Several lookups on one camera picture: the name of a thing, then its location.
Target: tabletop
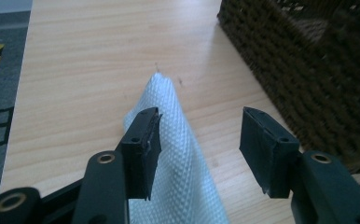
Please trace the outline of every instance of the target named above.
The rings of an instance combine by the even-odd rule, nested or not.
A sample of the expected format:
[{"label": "tabletop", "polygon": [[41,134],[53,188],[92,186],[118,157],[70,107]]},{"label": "tabletop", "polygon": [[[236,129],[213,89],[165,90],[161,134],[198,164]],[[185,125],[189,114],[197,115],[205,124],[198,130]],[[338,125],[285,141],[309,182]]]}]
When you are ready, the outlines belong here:
[{"label": "tabletop", "polygon": [[[35,0],[1,192],[45,196],[112,150],[157,71],[170,77],[231,223],[294,223],[239,151],[242,108],[284,120],[221,30],[219,0]],[[360,182],[360,175],[355,177]]]}]

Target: wooden table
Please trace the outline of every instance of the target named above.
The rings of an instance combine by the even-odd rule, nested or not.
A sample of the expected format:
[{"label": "wooden table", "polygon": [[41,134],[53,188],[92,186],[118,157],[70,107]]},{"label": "wooden table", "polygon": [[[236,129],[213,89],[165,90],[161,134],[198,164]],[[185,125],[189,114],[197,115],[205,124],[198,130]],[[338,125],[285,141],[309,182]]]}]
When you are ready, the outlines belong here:
[{"label": "wooden table", "polygon": [[36,0],[1,192],[43,196],[114,149],[151,75],[170,77],[232,223],[292,223],[262,194],[238,147],[242,107],[284,123],[221,30],[219,0]]}]

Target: textured fabric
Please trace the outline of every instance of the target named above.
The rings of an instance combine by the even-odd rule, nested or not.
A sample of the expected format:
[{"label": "textured fabric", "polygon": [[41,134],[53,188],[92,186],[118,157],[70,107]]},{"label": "textured fabric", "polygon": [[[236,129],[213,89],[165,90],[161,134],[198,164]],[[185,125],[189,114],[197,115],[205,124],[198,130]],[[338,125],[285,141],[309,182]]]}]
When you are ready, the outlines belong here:
[{"label": "textured fabric", "polygon": [[228,223],[201,149],[178,102],[171,80],[155,74],[139,103],[125,117],[127,130],[137,113],[157,106],[162,114],[162,152],[151,201],[130,200],[131,223]]}]

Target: cloth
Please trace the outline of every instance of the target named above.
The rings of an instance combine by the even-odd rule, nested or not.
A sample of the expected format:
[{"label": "cloth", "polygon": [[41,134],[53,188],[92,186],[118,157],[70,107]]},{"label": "cloth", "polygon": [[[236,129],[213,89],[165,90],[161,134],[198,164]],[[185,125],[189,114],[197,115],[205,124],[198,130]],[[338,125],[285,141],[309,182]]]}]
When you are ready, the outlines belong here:
[{"label": "cloth", "polygon": [[171,80],[156,73],[137,105],[126,115],[128,130],[141,110],[157,106],[162,114],[158,167],[151,201],[130,200],[131,223],[228,223],[200,146]]}]

